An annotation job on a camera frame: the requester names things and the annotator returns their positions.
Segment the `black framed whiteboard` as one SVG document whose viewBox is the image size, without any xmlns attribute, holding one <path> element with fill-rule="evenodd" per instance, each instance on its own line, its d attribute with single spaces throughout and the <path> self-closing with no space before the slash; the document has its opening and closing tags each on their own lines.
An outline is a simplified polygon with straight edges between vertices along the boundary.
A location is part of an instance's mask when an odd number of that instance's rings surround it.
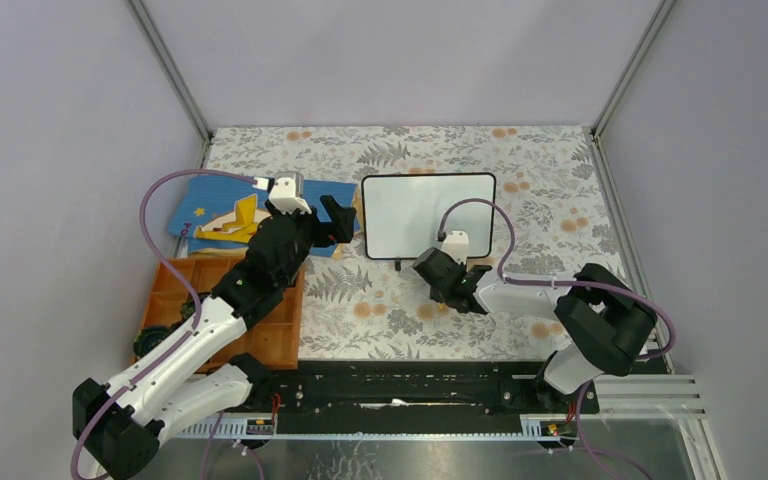
<svg viewBox="0 0 768 480">
<path fill-rule="evenodd" d="M 466 235 L 465 259 L 491 253 L 496 177 L 489 172 L 369 175 L 360 184 L 365 254 L 371 260 L 419 257 L 438 232 Z"/>
</svg>

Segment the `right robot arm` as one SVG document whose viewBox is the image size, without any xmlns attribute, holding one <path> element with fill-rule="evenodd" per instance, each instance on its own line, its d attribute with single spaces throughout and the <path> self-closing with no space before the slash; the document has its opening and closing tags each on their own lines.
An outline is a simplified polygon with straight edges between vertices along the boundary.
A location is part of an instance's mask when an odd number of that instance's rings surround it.
<svg viewBox="0 0 768 480">
<path fill-rule="evenodd" d="M 502 277 L 431 247 L 413 268 L 433 301 L 460 313 L 522 314 L 561 324 L 570 343 L 549 356 L 533 386 L 535 402 L 549 412 L 561 410 L 602 374 L 628 375 L 658 321 L 649 301 L 594 263 L 569 277 Z"/>
</svg>

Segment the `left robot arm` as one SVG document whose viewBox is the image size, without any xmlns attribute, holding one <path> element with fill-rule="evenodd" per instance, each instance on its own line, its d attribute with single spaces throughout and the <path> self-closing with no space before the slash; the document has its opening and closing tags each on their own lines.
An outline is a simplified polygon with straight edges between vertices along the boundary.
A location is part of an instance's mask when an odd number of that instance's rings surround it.
<svg viewBox="0 0 768 480">
<path fill-rule="evenodd" d="M 198 381 L 190 378 L 281 304 L 312 248 L 352 241 L 356 209 L 330 195 L 320 202 L 327 221 L 299 199 L 267 202 L 270 215 L 249 239 L 244 258 L 205 298 L 195 298 L 195 311 L 183 324 L 108 381 L 88 378 L 76 387 L 73 478 L 80 478 L 80 456 L 88 453 L 106 477 L 130 479 L 190 426 L 227 408 L 256 411 L 267 404 L 270 372 L 248 353 Z"/>
</svg>

